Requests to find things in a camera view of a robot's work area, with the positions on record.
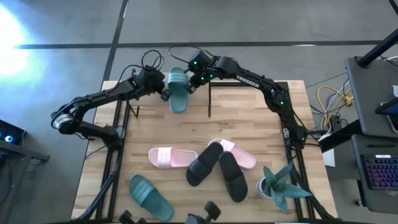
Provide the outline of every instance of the rgb keyboard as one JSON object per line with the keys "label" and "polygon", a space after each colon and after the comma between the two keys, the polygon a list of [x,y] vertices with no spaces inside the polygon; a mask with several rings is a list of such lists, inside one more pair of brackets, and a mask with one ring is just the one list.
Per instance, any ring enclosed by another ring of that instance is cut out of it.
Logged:
{"label": "rgb keyboard", "polygon": [[370,189],[398,190],[398,155],[361,155]]}

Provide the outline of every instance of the black slide sandal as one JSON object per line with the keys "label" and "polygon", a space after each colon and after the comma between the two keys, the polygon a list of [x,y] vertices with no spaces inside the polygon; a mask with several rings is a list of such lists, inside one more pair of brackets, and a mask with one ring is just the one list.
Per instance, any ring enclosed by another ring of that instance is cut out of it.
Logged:
{"label": "black slide sandal", "polygon": [[187,181],[191,186],[199,185],[213,170],[218,157],[224,151],[223,146],[214,142],[195,159],[187,169]]}
{"label": "black slide sandal", "polygon": [[248,183],[235,157],[230,152],[223,152],[219,162],[229,196],[234,202],[243,201],[248,195]]}

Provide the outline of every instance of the concrete floor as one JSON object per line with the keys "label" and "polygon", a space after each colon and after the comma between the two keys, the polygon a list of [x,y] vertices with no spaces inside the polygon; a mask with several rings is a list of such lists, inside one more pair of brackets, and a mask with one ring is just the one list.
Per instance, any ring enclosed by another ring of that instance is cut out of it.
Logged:
{"label": "concrete floor", "polygon": [[[25,128],[25,144],[51,154],[50,162],[29,176],[17,198],[10,223],[51,223],[70,218],[87,142],[50,127],[50,113],[76,96],[101,88],[109,49],[11,50],[12,44],[110,44],[122,0],[0,1],[1,119]],[[398,18],[382,0],[131,0],[120,43],[381,40],[397,28]],[[276,80],[304,80],[306,85],[345,71],[344,59],[364,55],[372,45],[317,47],[208,47],[235,57],[242,67]],[[110,80],[148,49],[117,49]],[[164,71],[184,66],[167,56]],[[189,58],[190,49],[175,53]],[[385,56],[398,55],[393,47]],[[319,108],[318,87],[340,88],[346,75],[307,89]],[[329,93],[324,93],[325,101]],[[357,119],[354,106],[342,117]],[[94,111],[85,119],[93,120]],[[320,118],[314,116],[317,126]],[[347,221],[394,223],[397,215],[357,208],[352,180],[331,179],[339,217]]]}

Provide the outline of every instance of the white plant pot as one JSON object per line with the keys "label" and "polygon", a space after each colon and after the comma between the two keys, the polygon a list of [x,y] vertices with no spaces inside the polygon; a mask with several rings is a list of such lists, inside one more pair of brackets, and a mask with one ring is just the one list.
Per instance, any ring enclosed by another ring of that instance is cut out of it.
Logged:
{"label": "white plant pot", "polygon": [[265,177],[263,177],[261,180],[259,180],[259,181],[257,182],[257,184],[256,184],[256,192],[257,192],[258,196],[260,196],[261,198],[264,198],[264,199],[272,199],[272,197],[270,197],[270,196],[268,196],[268,195],[266,195],[266,194],[264,194],[264,193],[262,192],[261,183],[262,183],[263,181],[266,181],[266,178],[265,178]]}

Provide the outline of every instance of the wooden table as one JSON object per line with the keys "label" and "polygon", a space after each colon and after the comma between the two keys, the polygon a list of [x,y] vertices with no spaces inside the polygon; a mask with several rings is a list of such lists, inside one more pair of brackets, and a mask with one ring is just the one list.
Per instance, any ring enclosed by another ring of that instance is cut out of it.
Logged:
{"label": "wooden table", "polygon": [[[115,83],[104,82],[103,89],[111,88]],[[288,83],[296,113],[307,128],[312,128],[313,118],[304,82]],[[173,114],[169,106],[160,101],[156,103],[158,101],[149,99],[153,103],[149,105],[144,97],[136,103],[141,105],[141,110],[138,118],[130,116],[114,211],[115,221],[124,210],[129,210],[135,221],[140,218],[145,218],[148,222],[157,221],[139,207],[129,194],[128,182],[134,174],[142,174],[151,180],[174,206],[175,213],[171,222],[185,222],[188,213],[205,217],[203,207],[209,200],[214,201],[221,209],[217,222],[297,221],[294,201],[291,198],[287,199],[289,214],[285,215],[274,205],[273,200],[261,199],[255,191],[256,182],[263,177],[263,166],[277,172],[287,163],[278,115],[267,109],[262,93],[254,88],[211,87],[211,92],[210,118],[207,114],[208,88],[205,86],[190,96],[190,106],[184,114]],[[116,103],[110,103],[99,107],[95,124],[111,124],[115,105]],[[257,159],[253,170],[243,171],[249,192],[241,203],[235,203],[229,197],[218,164],[198,187],[192,187],[185,180],[186,169],[158,169],[148,160],[148,151],[153,147],[176,147],[201,153],[208,142],[216,138],[235,142]],[[101,141],[90,142],[87,153],[102,145]],[[306,146],[303,156],[312,192],[326,210],[337,217],[320,149]],[[82,214],[98,193],[105,158],[106,150],[103,150],[85,161],[72,217]],[[305,201],[301,199],[301,202],[304,216],[308,217]]]}

